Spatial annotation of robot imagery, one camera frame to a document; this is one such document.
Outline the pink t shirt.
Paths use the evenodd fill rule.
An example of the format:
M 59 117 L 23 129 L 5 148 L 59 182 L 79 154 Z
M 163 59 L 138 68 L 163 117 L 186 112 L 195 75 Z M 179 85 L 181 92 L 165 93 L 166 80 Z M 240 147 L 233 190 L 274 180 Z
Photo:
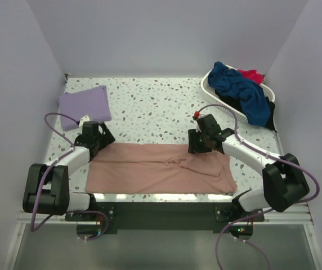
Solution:
M 190 154 L 187 145 L 112 143 L 91 161 L 88 193 L 229 194 L 238 189 L 230 158 Z

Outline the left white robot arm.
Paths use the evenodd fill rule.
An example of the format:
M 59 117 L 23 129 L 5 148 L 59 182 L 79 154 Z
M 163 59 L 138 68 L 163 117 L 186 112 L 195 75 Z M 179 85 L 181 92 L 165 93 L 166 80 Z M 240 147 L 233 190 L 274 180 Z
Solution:
M 71 192 L 69 177 L 114 141 L 105 123 L 85 122 L 68 152 L 46 164 L 30 166 L 23 197 L 24 212 L 63 215 L 77 211 L 84 220 L 93 220 L 97 206 L 91 203 L 91 195 Z

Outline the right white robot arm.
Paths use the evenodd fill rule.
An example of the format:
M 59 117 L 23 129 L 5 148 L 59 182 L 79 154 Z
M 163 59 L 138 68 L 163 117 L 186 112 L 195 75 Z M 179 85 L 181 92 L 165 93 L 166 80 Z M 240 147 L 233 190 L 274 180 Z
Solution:
M 232 216 L 246 220 L 257 209 L 283 212 L 309 194 L 310 188 L 297 158 L 280 156 L 249 143 L 230 128 L 221 129 L 214 116 L 193 116 L 198 129 L 190 129 L 190 154 L 217 151 L 242 161 L 262 177 L 262 188 L 241 193 L 232 200 Z

